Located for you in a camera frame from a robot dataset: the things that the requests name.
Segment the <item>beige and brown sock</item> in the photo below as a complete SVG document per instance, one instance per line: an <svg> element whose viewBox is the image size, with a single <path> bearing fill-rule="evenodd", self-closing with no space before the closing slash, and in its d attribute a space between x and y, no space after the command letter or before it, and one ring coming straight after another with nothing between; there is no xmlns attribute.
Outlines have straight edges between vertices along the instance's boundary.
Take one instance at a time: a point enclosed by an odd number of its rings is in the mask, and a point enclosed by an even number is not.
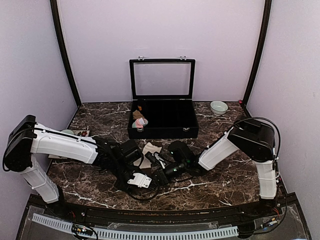
<svg viewBox="0 0 320 240"><path fill-rule="evenodd" d="M157 142L148 142L143 150L143 161L142 158L136 160L133 165L139 167L140 169L149 169L151 168L151 161L148 159L149 156L153 155L155 152L160 153L162 150L162 146Z"/></svg>

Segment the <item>pink patterned sock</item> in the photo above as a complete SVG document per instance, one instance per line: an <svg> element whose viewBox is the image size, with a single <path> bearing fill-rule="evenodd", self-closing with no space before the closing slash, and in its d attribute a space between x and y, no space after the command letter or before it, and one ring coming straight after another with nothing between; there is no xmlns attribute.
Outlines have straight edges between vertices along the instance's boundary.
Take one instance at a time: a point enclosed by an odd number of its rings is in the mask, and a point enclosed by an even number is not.
<svg viewBox="0 0 320 240"><path fill-rule="evenodd" d="M132 123L132 128L143 129L148 123L149 122L146 118L140 117Z"/></svg>

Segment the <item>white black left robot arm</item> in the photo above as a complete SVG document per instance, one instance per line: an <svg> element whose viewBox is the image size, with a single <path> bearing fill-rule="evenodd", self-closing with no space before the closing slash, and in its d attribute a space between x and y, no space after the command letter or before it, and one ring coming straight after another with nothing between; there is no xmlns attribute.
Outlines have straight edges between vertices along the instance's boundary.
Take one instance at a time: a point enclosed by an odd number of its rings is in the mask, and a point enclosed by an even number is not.
<svg viewBox="0 0 320 240"><path fill-rule="evenodd" d="M131 186L148 188L152 181L134 165L143 159L135 141L120 144L97 136L72 135L48 128L37 123L35 116L27 115L8 137L2 167L6 172L21 174L60 218L67 218L71 208L63 201L62 191L40 167L37 154L59 156L109 170L117 178L116 187L124 192Z"/></svg>

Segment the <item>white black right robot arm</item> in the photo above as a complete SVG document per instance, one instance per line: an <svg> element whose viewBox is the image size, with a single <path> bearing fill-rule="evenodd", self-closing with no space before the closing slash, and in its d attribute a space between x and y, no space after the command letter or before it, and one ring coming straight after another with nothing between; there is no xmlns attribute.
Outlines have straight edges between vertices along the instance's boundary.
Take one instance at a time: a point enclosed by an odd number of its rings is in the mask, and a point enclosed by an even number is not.
<svg viewBox="0 0 320 240"><path fill-rule="evenodd" d="M246 154L255 164L262 201L255 205L255 213L266 217L275 208L277 195L277 161L281 135L277 125L264 117L239 116L233 125L214 143L196 155L185 142L174 141L168 146L174 161L158 168L152 179L164 186L170 180L188 173L192 177L204 176L216 165L237 151Z"/></svg>

